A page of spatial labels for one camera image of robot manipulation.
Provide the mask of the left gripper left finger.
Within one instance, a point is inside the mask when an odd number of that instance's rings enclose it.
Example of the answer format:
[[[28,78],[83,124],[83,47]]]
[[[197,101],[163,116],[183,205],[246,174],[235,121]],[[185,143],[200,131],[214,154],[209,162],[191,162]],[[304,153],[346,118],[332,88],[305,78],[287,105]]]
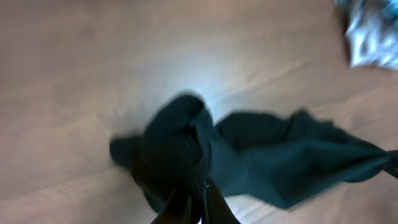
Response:
[[[181,188],[176,188],[164,209],[151,224],[192,224],[192,205],[192,195]]]

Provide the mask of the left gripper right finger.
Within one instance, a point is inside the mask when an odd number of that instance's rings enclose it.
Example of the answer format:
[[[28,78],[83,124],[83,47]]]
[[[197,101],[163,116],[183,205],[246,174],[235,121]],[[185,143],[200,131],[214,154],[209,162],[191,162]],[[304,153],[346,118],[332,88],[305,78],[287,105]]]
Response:
[[[212,180],[206,180],[203,192],[204,224],[240,224]]]

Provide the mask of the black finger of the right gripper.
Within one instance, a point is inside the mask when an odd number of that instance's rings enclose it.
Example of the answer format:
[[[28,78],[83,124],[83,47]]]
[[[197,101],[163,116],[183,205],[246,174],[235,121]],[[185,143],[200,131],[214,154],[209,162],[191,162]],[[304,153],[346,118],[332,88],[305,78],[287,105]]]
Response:
[[[390,160],[385,164],[383,167],[383,171],[387,172],[391,176],[398,178],[398,152],[389,151],[388,154],[390,155]]]

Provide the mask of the black t-shirt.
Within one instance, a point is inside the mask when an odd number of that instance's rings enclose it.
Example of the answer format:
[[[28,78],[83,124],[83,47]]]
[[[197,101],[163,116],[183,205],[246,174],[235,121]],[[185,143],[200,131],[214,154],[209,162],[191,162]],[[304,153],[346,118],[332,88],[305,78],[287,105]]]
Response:
[[[112,139],[109,151],[155,211],[177,187],[201,198],[207,180],[225,197],[250,195],[291,208],[336,184],[368,180],[393,160],[304,110],[287,118],[238,111],[214,123],[195,95],[173,99],[142,134]]]

